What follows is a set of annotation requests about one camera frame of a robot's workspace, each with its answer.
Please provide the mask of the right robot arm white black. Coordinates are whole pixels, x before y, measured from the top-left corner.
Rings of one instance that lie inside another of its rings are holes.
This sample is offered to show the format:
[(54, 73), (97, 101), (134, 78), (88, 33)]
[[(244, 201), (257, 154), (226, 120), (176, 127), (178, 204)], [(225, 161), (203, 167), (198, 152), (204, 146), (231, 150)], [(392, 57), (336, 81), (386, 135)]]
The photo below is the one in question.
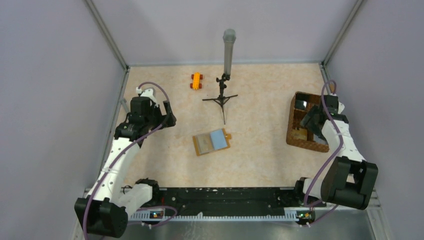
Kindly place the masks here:
[(326, 141), (332, 152), (314, 178), (301, 178), (303, 186), (293, 192), (299, 206), (314, 206), (317, 198), (358, 210), (368, 207), (379, 169), (359, 152), (350, 133), (343, 105), (335, 94), (323, 94), (300, 124)]

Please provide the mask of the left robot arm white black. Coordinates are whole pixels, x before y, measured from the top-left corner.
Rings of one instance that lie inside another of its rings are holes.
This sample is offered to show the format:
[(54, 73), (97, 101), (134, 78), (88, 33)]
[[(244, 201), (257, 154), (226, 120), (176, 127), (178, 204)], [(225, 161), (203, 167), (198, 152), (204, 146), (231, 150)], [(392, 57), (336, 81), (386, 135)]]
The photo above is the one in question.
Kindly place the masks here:
[(96, 182), (74, 204), (85, 240), (89, 235), (121, 237), (131, 215), (143, 204), (154, 207), (160, 202), (161, 194), (151, 184), (137, 183), (124, 195), (121, 188), (143, 141), (158, 130), (175, 126), (170, 101), (163, 101), (163, 106), (165, 114), (153, 96), (142, 94), (130, 101), (130, 112), (115, 130), (108, 158)]

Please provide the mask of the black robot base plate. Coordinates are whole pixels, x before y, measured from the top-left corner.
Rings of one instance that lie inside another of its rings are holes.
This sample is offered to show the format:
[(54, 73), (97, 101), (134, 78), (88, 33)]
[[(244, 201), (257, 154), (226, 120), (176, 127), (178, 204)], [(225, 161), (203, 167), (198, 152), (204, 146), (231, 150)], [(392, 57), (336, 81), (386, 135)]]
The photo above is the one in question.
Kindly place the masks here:
[(152, 187), (152, 199), (143, 207), (169, 206), (165, 216), (265, 217), (283, 216), (286, 208), (303, 207), (303, 183), (294, 187), (168, 187), (139, 179)]

